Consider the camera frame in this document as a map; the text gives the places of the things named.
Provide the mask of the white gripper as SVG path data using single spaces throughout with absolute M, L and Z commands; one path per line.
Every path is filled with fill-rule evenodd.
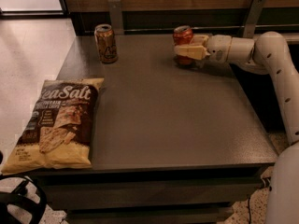
M 225 63 L 232 43 L 229 35 L 194 35 L 191 45 L 177 45 L 174 52 L 181 57 L 194 60 L 208 60 L 213 63 Z

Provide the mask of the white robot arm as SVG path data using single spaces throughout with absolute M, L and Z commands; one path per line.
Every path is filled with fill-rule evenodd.
M 195 35 L 174 52 L 203 63 L 231 63 L 271 78 L 289 146 L 274 165 L 265 224 L 299 224 L 299 72 L 286 38 L 266 32 L 256 39 L 229 35 Z

